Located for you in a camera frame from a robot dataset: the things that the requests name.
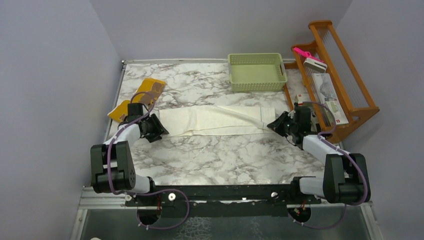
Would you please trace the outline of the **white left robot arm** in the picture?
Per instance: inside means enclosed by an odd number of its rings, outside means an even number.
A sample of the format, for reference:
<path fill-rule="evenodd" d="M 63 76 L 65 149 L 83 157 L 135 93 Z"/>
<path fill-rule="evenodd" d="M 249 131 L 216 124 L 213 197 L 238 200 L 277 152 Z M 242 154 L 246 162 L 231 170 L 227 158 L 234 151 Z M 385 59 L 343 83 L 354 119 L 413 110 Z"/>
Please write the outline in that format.
<path fill-rule="evenodd" d="M 100 193 L 136 193 L 144 205 L 152 205 L 157 200 L 151 177 L 136 173 L 130 147 L 139 139 L 153 143 L 169 132 L 156 114 L 144 112 L 142 103 L 129 103 L 128 115 L 118 126 L 118 131 L 102 144 L 90 149 L 91 186 Z"/>

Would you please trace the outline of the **white towel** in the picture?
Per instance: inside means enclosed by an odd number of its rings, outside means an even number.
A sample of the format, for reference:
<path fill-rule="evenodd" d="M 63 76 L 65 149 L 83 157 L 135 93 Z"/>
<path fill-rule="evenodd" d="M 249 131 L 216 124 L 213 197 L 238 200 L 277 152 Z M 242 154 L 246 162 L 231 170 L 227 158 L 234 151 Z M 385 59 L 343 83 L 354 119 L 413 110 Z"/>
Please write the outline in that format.
<path fill-rule="evenodd" d="M 273 107 L 197 105 L 159 111 L 169 137 L 235 136 L 270 133 Z"/>

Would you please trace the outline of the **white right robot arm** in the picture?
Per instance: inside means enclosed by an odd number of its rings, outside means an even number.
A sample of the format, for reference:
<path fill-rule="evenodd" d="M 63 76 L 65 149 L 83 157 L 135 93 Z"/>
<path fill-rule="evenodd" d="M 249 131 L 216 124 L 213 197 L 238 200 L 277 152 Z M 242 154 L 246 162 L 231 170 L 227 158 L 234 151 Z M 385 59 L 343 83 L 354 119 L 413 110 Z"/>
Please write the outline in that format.
<path fill-rule="evenodd" d="M 312 111 L 296 106 L 283 112 L 267 127 L 282 137 L 291 137 L 293 144 L 311 154 L 324 165 L 323 177 L 303 176 L 292 180 L 289 199 L 300 204 L 314 195 L 329 203 L 357 206 L 371 198 L 365 157 L 350 153 L 327 141 L 329 133 L 312 131 Z"/>

